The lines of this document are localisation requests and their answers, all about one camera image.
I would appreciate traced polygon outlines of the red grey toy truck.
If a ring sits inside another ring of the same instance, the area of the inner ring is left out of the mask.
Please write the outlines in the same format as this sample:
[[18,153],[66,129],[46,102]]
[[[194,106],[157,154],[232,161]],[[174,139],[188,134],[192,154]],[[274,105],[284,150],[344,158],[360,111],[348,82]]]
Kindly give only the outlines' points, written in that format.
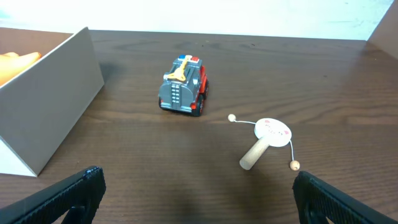
[[169,72],[164,73],[159,88],[159,107],[201,116],[207,99],[209,81],[203,60],[192,55],[179,55]]

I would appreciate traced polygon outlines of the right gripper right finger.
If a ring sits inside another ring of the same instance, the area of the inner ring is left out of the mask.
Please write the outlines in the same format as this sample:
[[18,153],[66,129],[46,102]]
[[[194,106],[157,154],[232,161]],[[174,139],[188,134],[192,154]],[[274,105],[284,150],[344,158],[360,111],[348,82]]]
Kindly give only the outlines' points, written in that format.
[[301,224],[397,224],[393,220],[334,186],[300,171],[292,186]]

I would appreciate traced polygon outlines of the orange rubber dog toy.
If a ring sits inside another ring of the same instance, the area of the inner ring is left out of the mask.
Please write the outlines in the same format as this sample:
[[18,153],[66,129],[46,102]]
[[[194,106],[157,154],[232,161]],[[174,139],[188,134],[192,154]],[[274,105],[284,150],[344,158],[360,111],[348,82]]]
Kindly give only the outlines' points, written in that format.
[[1,55],[1,86],[23,72],[26,68],[41,58],[39,52],[32,52],[26,55],[18,55],[15,52],[8,52]]

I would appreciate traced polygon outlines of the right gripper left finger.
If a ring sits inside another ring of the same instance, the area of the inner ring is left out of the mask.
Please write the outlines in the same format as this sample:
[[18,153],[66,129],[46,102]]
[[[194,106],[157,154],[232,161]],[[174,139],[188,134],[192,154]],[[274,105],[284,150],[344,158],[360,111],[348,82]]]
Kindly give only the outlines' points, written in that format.
[[90,166],[1,209],[1,223],[91,223],[106,191],[103,169]]

